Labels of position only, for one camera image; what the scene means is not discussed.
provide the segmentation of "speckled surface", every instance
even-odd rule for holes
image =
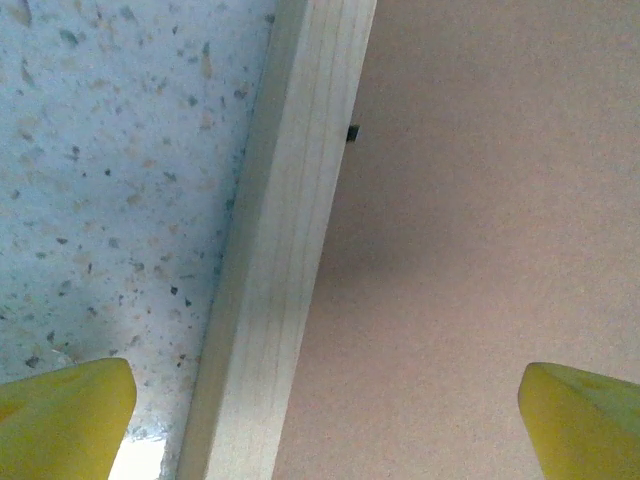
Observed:
[[[0,382],[122,356],[173,478],[275,0],[0,3]]]

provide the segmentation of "terrazzo surface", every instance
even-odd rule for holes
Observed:
[[[97,358],[175,475],[276,0],[0,3],[0,383]]]

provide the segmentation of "yellow object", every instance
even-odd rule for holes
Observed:
[[[532,363],[518,403],[547,480],[640,479],[640,386]]]
[[[0,386],[0,479],[107,479],[136,402],[126,360]]]

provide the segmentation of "wood grain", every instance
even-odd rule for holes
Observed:
[[[269,479],[375,0],[281,0],[178,479]]]

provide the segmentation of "dark speck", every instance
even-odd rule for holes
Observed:
[[[25,360],[25,365],[29,368],[36,368],[36,365],[40,362],[40,357],[36,357],[35,355]]]
[[[127,5],[125,5],[124,7],[120,8],[120,16],[122,18],[124,18],[125,20],[129,20],[129,21],[132,21],[132,22],[136,21],[135,15],[131,11],[131,8],[129,8],[129,6],[127,6]]]
[[[78,39],[76,36],[70,32],[69,30],[60,30],[60,38],[67,42],[70,47],[78,46]]]
[[[353,143],[358,138],[358,133],[360,132],[360,125],[349,125],[349,129],[347,130],[347,143]]]
[[[80,155],[80,149],[74,145],[73,147],[71,147],[71,155],[65,155],[65,157],[73,160],[74,162],[78,161]]]
[[[31,76],[31,74],[27,71],[27,61],[24,58],[22,59],[21,74],[22,80],[24,80],[24,82],[30,87],[35,88],[36,83],[33,81],[33,77]]]

